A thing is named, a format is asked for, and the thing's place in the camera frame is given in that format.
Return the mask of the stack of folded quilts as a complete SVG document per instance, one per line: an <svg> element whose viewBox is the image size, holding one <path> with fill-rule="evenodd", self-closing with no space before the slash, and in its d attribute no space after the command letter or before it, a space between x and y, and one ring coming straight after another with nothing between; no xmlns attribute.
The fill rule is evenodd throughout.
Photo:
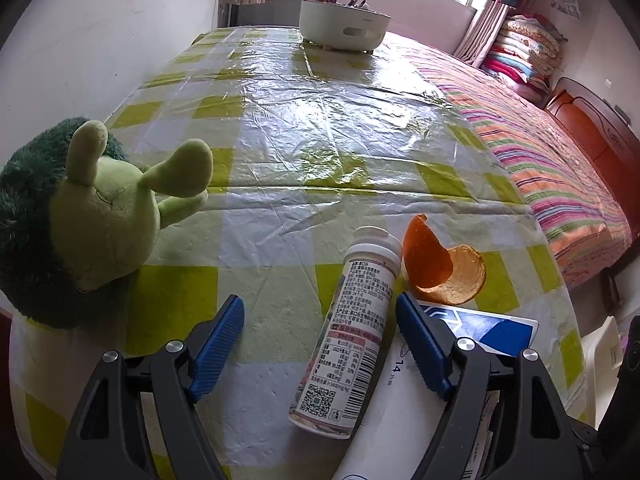
<svg viewBox="0 0 640 480"><path fill-rule="evenodd" d="M487 75L524 100L541 106L551 93L567 38L542 15L515 14L503 22L480 64Z"/></svg>

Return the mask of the cream plastic trash bin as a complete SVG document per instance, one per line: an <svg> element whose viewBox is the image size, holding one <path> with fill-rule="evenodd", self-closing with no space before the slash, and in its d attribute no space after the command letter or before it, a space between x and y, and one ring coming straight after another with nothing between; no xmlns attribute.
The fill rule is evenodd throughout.
<svg viewBox="0 0 640 480"><path fill-rule="evenodd" d="M587 422L598 429L617 387L617 374L624 355L613 315L582 337L582 353L587 384Z"/></svg>

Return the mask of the striped bed sheet mattress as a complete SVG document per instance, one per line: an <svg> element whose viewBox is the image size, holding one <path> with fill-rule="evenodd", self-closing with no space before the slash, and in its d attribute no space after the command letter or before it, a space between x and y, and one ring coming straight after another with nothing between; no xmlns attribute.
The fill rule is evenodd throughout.
<svg viewBox="0 0 640 480"><path fill-rule="evenodd" d="M556 120L441 50L399 35L388 42L439 88L510 174L568 288L616 263L634 239L630 220Z"/></svg>

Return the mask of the orange peel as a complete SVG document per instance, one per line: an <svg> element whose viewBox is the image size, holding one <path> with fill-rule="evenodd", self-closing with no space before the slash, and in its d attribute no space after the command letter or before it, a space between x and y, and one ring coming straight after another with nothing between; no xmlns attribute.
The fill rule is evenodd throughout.
<svg viewBox="0 0 640 480"><path fill-rule="evenodd" d="M435 304L465 304L480 293L486 281L483 256L465 244L445 247L425 214L417 214L407 226L402 263L411 290Z"/></svg>

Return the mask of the pink curtain right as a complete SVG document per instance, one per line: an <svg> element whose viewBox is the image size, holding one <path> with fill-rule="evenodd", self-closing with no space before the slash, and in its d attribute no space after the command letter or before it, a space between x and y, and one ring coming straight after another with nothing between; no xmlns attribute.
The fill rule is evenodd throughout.
<svg viewBox="0 0 640 480"><path fill-rule="evenodd" d="M510 6L504 3L487 0L474 15L471 25L452 56L466 65L479 68L494 44L510 10Z"/></svg>

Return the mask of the white pen holder box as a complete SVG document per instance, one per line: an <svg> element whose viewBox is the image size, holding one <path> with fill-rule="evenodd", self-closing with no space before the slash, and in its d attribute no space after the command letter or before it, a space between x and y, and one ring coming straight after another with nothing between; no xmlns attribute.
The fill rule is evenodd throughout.
<svg viewBox="0 0 640 480"><path fill-rule="evenodd" d="M322 48L372 52L384 39L390 17L341 4L304 0L299 12L303 40Z"/></svg>

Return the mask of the green broccoli plush toy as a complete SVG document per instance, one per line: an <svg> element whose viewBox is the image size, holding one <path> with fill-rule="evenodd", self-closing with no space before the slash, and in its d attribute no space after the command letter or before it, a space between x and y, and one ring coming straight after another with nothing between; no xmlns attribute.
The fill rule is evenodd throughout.
<svg viewBox="0 0 640 480"><path fill-rule="evenodd" d="M67 118L1 171L1 290L26 318L94 318L149 259L162 229L207 200L214 159L200 139L141 169L106 125Z"/></svg>

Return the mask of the red wooden headboard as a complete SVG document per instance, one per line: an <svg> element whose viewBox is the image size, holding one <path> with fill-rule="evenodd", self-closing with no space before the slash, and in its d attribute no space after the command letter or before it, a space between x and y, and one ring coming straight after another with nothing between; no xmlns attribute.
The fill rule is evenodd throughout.
<svg viewBox="0 0 640 480"><path fill-rule="evenodd" d="M580 82L561 77L544 110L579 146L639 237L639 139L620 116Z"/></svg>

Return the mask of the white tablet tube bottle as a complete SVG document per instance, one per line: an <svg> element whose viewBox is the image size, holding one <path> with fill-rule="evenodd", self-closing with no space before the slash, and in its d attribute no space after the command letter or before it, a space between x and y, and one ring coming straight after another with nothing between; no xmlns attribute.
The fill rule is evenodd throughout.
<svg viewBox="0 0 640 480"><path fill-rule="evenodd" d="M293 425L335 440L352 436L382 346L400 265L396 237L378 226L356 229L288 410Z"/></svg>

